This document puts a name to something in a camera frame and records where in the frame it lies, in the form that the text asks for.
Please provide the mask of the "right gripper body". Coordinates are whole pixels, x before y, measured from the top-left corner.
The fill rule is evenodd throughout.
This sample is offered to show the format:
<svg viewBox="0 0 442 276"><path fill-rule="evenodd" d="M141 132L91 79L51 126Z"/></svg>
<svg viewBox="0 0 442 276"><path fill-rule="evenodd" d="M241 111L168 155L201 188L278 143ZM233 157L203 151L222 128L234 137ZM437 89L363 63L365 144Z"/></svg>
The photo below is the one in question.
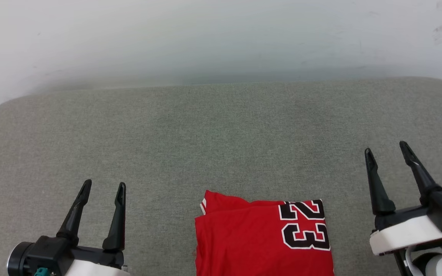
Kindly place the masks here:
<svg viewBox="0 0 442 276"><path fill-rule="evenodd" d="M428 205L375 215L374 225L369 240L374 255L442 241L442 191L432 193Z"/></svg>

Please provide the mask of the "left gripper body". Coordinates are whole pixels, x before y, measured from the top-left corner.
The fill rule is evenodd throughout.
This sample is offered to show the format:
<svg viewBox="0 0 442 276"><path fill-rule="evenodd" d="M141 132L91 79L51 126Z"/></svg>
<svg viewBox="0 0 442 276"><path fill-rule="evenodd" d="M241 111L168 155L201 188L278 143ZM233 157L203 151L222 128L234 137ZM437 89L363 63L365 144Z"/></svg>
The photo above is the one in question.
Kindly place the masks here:
<svg viewBox="0 0 442 276"><path fill-rule="evenodd" d="M67 239L41 236L21 242L7 261L9 276L129 276L122 252L72 246Z"/></svg>

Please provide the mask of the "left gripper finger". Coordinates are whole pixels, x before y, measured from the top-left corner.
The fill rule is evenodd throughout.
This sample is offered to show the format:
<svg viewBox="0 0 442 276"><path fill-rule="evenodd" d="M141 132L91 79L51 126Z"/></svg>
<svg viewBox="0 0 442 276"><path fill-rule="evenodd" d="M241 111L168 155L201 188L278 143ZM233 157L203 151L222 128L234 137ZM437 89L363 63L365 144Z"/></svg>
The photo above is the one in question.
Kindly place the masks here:
<svg viewBox="0 0 442 276"><path fill-rule="evenodd" d="M80 191L78 192L77 197L72 203L72 206L68 211L66 218L64 219L59 231L56 234L56 237L58 238L67 239L72 246L77 246L79 243L78 231L81 222L81 215L84 206L88 202L91 192L91 186L92 180L85 180Z"/></svg>
<svg viewBox="0 0 442 276"><path fill-rule="evenodd" d="M126 219L126 184L119 184L115 197L115 211L107 238L102 248L111 253L122 252L125 249L125 219Z"/></svg>

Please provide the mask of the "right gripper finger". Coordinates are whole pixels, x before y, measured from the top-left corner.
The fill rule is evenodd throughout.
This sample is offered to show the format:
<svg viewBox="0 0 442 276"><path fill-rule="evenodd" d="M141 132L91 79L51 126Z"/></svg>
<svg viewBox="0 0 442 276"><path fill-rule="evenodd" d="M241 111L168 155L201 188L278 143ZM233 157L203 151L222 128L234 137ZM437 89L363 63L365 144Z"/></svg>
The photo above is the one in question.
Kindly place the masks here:
<svg viewBox="0 0 442 276"><path fill-rule="evenodd" d="M407 142L402 140L399 142L399 146L407 166L410 167L414 175L416 185L420 192L420 203L421 205L428 205L431 194L442 191L442 187L432 178L430 173L428 173L427 169Z"/></svg>
<svg viewBox="0 0 442 276"><path fill-rule="evenodd" d="M370 148L364 152L369 194L373 215L389 215L395 212L395 204L388 198L378 175L378 164Z"/></svg>

